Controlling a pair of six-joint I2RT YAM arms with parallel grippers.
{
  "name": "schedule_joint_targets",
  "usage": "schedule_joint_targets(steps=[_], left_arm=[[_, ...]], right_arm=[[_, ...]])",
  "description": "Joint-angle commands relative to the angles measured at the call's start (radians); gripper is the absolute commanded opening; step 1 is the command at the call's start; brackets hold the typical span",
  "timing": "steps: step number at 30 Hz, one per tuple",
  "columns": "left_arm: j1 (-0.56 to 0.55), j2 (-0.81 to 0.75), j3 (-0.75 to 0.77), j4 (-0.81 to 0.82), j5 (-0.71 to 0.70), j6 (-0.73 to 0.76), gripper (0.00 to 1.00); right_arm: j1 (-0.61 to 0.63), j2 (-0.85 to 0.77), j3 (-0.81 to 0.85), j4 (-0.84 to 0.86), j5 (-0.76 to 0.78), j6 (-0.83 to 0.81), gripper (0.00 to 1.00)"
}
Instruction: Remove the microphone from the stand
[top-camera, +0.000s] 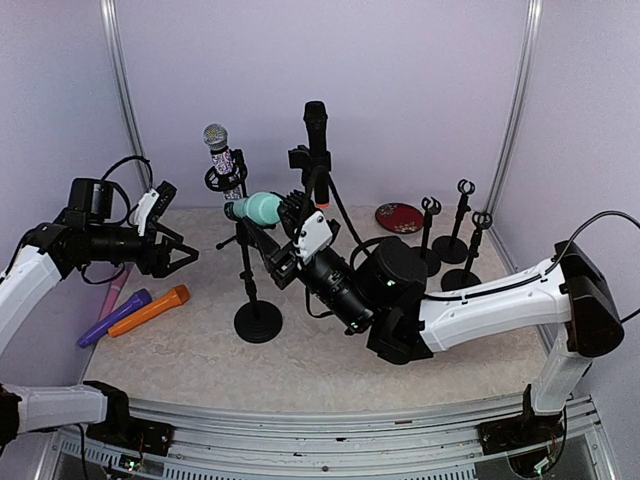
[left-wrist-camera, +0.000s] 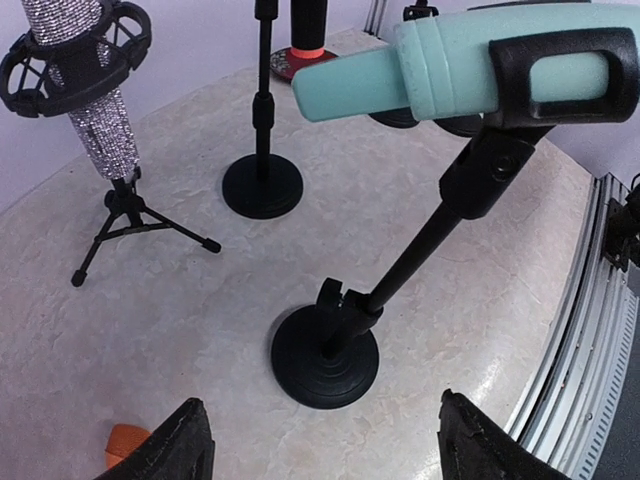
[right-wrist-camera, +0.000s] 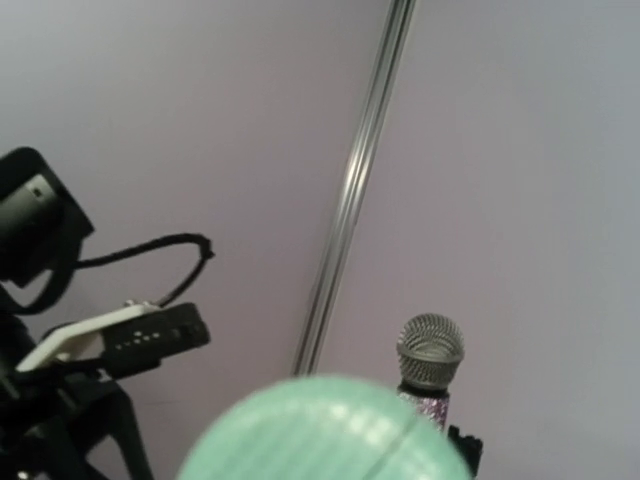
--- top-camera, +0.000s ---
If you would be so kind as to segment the teal head microphone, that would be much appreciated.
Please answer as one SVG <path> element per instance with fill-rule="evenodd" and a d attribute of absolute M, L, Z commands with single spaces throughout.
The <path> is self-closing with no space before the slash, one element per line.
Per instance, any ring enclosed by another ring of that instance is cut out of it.
<path fill-rule="evenodd" d="M 225 215 L 233 221 L 248 218 L 261 227 L 274 226 L 280 222 L 278 208 L 282 198 L 269 192 L 257 192 L 249 197 L 228 201 L 224 205 Z"/>

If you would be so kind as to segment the black tall round-base stand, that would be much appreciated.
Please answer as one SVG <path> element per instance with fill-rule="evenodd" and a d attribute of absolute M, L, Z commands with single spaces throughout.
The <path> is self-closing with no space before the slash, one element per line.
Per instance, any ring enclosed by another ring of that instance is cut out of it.
<path fill-rule="evenodd" d="M 299 169 L 301 171 L 301 182 L 304 187 L 310 180 L 312 172 L 318 166 L 323 167 L 326 172 L 316 177 L 313 194 L 315 203 L 323 208 L 330 203 L 329 185 L 327 173 L 331 171 L 331 153 L 312 152 L 304 145 L 298 145 L 296 148 L 288 151 L 289 167 L 291 169 Z"/>

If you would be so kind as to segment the purple microphone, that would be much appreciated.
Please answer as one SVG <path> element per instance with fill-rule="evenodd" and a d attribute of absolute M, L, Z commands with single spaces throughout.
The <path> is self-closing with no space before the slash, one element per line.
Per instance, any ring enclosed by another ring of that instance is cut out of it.
<path fill-rule="evenodd" d="M 76 345 L 80 348 L 86 348 L 97 343 L 112 326 L 150 304 L 151 301 L 151 294 L 146 289 L 136 291 L 127 301 L 86 331 L 76 341 Z"/>

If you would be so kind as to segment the pink microphone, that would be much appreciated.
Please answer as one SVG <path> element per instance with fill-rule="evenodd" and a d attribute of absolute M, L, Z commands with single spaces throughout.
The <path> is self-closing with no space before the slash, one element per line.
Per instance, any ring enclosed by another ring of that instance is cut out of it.
<path fill-rule="evenodd" d="M 125 277 L 121 277 L 110 283 L 106 298 L 102 305 L 99 321 L 104 320 L 107 316 L 111 314 L 125 284 L 126 284 Z"/>

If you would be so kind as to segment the black microphone orange end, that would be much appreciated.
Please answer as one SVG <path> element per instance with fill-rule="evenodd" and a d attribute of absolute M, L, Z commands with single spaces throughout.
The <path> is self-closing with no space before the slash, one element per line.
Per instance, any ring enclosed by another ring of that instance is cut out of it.
<path fill-rule="evenodd" d="M 309 154 L 313 167 L 322 166 L 324 170 L 317 174 L 314 195 L 318 208 L 329 206 L 329 188 L 327 173 L 331 168 L 330 154 L 327 150 L 327 121 L 328 114 L 325 104 L 320 100 L 312 100 L 305 104 L 303 120 L 308 135 Z"/>

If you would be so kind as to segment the black short stand purple mic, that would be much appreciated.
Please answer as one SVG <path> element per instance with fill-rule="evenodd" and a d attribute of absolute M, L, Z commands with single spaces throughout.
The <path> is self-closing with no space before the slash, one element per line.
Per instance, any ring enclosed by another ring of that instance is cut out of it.
<path fill-rule="evenodd" d="M 430 233 L 433 219 L 439 215 L 442 209 L 441 203 L 434 197 L 424 197 L 421 201 L 423 209 L 423 227 L 421 244 L 413 247 L 412 251 L 426 265 L 428 277 L 434 277 L 439 273 L 442 265 L 440 256 L 429 248 Z"/>

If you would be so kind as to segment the black short stand orange mic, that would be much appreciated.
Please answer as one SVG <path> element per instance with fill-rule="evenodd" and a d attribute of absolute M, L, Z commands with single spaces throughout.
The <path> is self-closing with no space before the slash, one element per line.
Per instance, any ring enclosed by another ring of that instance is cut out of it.
<path fill-rule="evenodd" d="M 475 229 L 471 235 L 464 267 L 447 271 L 444 274 L 441 279 L 441 290 L 443 292 L 481 284 L 481 280 L 471 269 L 474 260 L 479 256 L 479 247 L 483 233 L 492 226 L 493 218 L 489 212 L 474 212 L 472 215 L 472 223 Z"/>

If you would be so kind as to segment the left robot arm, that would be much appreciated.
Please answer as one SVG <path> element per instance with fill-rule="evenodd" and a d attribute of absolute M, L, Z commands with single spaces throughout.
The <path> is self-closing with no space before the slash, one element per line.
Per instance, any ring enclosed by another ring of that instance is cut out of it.
<path fill-rule="evenodd" d="M 161 224 L 176 195 L 167 181 L 146 192 L 131 219 L 111 219 L 119 184 L 76 178 L 56 219 L 24 234 L 1 274 L 1 345 L 7 347 L 37 304 L 73 270 L 93 262 L 134 264 L 143 275 L 165 278 L 195 262 L 198 251 Z M 84 424 L 91 438 L 121 445 L 140 434 L 127 394 L 102 382 L 70 387 L 1 386 L 1 443 L 19 435 Z"/>

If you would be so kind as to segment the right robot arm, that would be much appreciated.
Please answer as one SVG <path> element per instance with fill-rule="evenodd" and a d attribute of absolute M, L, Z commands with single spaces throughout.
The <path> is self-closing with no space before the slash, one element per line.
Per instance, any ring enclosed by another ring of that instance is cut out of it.
<path fill-rule="evenodd" d="M 397 237 L 381 239 L 360 265 L 348 264 L 332 248 L 338 223 L 311 208 L 303 192 L 255 194 L 240 218 L 278 287 L 302 283 L 327 315 L 350 334 L 366 334 L 369 348 L 390 363 L 522 327 L 556 325 L 553 348 L 511 423 L 523 444 L 549 429 L 593 361 L 624 339 L 604 275 L 571 239 L 526 271 L 431 294 L 425 262 Z"/>

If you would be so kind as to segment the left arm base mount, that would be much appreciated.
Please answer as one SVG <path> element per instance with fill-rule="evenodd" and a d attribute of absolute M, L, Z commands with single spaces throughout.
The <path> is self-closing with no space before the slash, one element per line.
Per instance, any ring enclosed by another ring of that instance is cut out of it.
<path fill-rule="evenodd" d="M 129 401 L 120 398 L 108 402 L 105 420 L 90 424 L 86 433 L 90 439 L 107 445 L 166 457 L 174 427 L 168 423 L 132 416 Z"/>

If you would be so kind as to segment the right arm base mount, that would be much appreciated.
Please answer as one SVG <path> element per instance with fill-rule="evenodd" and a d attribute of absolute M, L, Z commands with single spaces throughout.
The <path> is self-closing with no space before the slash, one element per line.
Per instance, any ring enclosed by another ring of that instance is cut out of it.
<path fill-rule="evenodd" d="M 563 435 L 562 414 L 520 415 L 483 422 L 477 427 L 484 455 L 503 453 L 550 441 Z"/>

